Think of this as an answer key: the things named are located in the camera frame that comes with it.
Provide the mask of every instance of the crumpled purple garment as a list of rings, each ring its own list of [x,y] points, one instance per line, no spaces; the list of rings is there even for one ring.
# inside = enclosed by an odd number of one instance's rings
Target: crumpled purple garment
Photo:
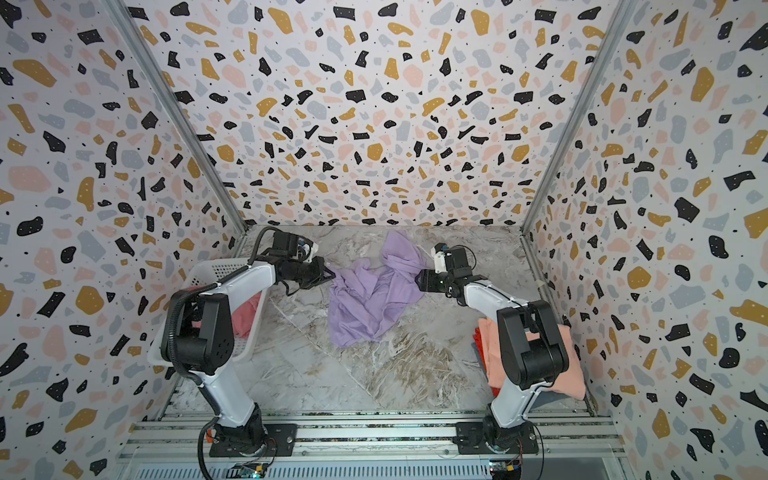
[[[352,269],[333,269],[328,327],[331,341],[346,347],[360,340],[380,341],[408,305],[424,293],[414,282],[424,268],[419,249],[399,232],[391,231],[382,248],[384,266],[371,269],[371,260],[356,260]]]

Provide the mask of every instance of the terrazzo pattern wall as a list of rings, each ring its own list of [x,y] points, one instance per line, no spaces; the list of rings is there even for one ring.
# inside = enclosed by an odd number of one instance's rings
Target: terrazzo pattern wall
[[[98,2],[0,0],[0,478],[107,478],[231,226]]]
[[[514,224],[608,0],[130,0],[248,223]]]
[[[768,478],[766,22],[639,2],[531,232],[638,478]]]

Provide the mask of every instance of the black mounting plate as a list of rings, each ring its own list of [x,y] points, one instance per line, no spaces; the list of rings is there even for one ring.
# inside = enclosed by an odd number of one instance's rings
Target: black mounting plate
[[[264,424],[267,431],[266,451],[261,455],[260,459],[268,461],[272,457],[290,457],[293,454],[293,445],[296,442],[296,430],[298,427],[295,423],[266,423]],[[212,443],[210,446],[211,457],[229,457],[229,458],[241,458],[248,459],[249,457],[243,457],[240,453],[236,452],[229,445],[229,442],[222,440],[220,442]]]
[[[535,435],[533,424],[526,422],[523,425],[520,442],[523,446],[523,454],[535,455],[538,453],[538,437],[535,436],[531,440],[531,434]],[[498,452],[494,452],[489,449],[485,444],[482,433],[482,422],[458,422],[456,423],[456,436],[465,437],[467,439],[475,439],[477,445],[458,445],[458,453],[460,455],[500,455]],[[511,448],[509,451],[502,455],[510,455],[516,457],[520,453],[519,448]]]

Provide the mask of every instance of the marble tabletop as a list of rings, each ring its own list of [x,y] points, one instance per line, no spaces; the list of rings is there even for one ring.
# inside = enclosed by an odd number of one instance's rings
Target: marble tabletop
[[[370,257],[381,266],[381,247],[395,227],[280,227],[319,244],[333,266]],[[431,266],[435,244],[463,244],[477,256],[475,273],[527,300],[540,298],[514,227],[397,227],[419,246]],[[260,228],[241,250],[247,257]],[[262,249],[271,244],[265,235]],[[329,284],[286,297],[270,290],[250,361],[236,371],[246,391],[266,410],[413,411],[482,410],[493,400],[472,348],[480,314],[441,293],[426,294],[403,313],[379,343],[339,349],[329,338]],[[169,412],[206,411],[194,384],[181,383]]]

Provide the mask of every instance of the white laundry basket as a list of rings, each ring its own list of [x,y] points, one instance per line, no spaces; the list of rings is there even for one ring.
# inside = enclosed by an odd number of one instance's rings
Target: white laundry basket
[[[187,279],[181,285],[181,288],[189,288],[190,286],[208,285],[218,281],[220,278],[232,273],[238,268],[246,265],[248,258],[223,258],[220,260],[206,260],[199,262],[192,267],[192,270],[187,274]],[[235,347],[232,352],[232,361],[235,363],[247,362],[253,355],[253,347],[256,345],[256,337],[259,332],[259,325],[261,324],[261,313],[266,302],[267,295],[269,294],[269,287],[261,291],[261,297],[259,298],[259,305],[256,308],[256,315],[253,318],[253,325],[250,327],[248,338],[240,338],[235,335]],[[152,347],[147,353],[147,360],[151,365],[172,366],[170,362],[163,360],[160,354],[160,344],[162,343],[163,334],[165,332],[165,321],[160,325],[160,328],[155,334]]]

